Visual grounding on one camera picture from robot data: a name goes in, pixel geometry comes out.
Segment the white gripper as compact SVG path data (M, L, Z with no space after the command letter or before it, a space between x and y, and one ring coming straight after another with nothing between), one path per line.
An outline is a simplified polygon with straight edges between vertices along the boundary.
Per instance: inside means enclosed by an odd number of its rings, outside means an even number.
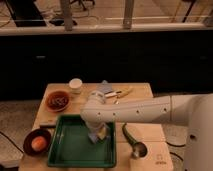
M104 140L106 138L108 127L105 123L87 122L86 126L89 128L90 132L96 133L100 140Z

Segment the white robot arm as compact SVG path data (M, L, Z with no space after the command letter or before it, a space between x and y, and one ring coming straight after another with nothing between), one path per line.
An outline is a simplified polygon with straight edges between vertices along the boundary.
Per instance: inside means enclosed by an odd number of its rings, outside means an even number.
M183 170L213 171L213 93L107 104L101 92L93 91L80 116L90 129L105 122L186 125Z

